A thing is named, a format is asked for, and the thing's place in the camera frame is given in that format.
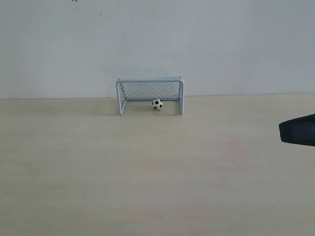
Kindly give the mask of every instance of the light wood surface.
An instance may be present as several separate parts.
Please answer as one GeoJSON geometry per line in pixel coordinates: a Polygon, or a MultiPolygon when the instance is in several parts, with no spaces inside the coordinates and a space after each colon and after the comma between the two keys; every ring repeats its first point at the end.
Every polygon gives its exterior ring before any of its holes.
{"type": "Polygon", "coordinates": [[[1,236],[314,236],[315,94],[0,101],[1,236]]]}

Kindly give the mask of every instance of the white wall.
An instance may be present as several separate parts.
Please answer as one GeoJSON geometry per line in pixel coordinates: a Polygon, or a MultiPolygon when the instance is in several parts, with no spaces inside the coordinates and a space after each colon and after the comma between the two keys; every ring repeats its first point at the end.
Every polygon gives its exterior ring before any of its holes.
{"type": "Polygon", "coordinates": [[[115,96],[182,75],[186,95],[315,92],[315,1],[1,0],[0,98],[115,96]]]}

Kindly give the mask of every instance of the miniature soccer goal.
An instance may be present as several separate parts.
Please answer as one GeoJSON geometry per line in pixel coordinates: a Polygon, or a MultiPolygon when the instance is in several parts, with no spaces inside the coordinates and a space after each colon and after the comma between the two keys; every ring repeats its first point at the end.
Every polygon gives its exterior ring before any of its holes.
{"type": "Polygon", "coordinates": [[[184,80],[177,77],[118,78],[116,82],[120,115],[128,101],[179,101],[181,114],[184,113],[184,80]]]}

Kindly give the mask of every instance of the soccer ball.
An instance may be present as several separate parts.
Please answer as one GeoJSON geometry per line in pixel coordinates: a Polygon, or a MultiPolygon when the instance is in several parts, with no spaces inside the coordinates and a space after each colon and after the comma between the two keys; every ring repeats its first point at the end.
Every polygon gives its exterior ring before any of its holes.
{"type": "Polygon", "coordinates": [[[161,99],[154,99],[152,102],[154,110],[161,110],[163,107],[163,101],[161,99]]]}

